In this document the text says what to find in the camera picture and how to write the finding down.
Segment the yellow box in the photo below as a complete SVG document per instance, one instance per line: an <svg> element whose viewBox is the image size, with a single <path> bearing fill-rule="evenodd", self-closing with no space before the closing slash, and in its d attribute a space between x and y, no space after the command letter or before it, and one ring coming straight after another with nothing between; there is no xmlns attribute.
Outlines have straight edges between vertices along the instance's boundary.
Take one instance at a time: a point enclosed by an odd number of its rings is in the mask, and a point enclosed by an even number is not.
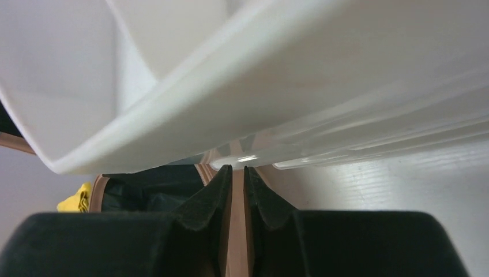
<svg viewBox="0 0 489 277"><path fill-rule="evenodd" d="M92 185L90 182L83 183L78 191L61 201L57 205L58 212L79 212L86 213L89 211L89 202L92 193Z"/></svg>

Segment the pink hard-shell suitcase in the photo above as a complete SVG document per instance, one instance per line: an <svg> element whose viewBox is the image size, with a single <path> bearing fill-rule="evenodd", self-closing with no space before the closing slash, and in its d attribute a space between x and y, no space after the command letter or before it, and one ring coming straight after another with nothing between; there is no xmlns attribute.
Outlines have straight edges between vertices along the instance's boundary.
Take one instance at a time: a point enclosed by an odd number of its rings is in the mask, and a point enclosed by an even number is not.
<svg viewBox="0 0 489 277"><path fill-rule="evenodd" d="M232 170L228 263L237 260L246 274L253 276L250 260L253 247L247 234L244 170ZM99 212L171 212L205 187L218 171L209 166L170 165L134 174L98 176L92 189L89 211Z"/></svg>

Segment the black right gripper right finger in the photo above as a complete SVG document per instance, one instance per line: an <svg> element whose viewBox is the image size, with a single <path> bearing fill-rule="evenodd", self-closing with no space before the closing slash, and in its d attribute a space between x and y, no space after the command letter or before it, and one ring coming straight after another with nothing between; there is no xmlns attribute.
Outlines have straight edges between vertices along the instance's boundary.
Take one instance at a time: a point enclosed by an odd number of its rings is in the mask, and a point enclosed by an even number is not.
<svg viewBox="0 0 489 277"><path fill-rule="evenodd" d="M416 211L300 210L244 170L253 276L467 276L443 226Z"/></svg>

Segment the white plastic drawer organizer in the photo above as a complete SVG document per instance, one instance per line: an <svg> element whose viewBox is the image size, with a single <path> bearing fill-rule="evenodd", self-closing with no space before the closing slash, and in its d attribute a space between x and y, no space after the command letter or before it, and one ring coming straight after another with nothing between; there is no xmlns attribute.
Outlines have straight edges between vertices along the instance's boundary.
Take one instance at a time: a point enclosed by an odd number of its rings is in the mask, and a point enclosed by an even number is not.
<svg viewBox="0 0 489 277"><path fill-rule="evenodd" d="M1 102L58 174L488 137L487 1L2 1Z"/></svg>

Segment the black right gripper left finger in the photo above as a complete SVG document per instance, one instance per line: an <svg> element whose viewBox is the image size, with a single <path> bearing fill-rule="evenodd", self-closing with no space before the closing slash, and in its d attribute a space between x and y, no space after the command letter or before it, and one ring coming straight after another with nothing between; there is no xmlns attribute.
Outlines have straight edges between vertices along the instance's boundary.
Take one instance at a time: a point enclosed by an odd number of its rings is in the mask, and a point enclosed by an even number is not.
<svg viewBox="0 0 489 277"><path fill-rule="evenodd" d="M1 253L2 276L224 276L232 167L171 212L39 213Z"/></svg>

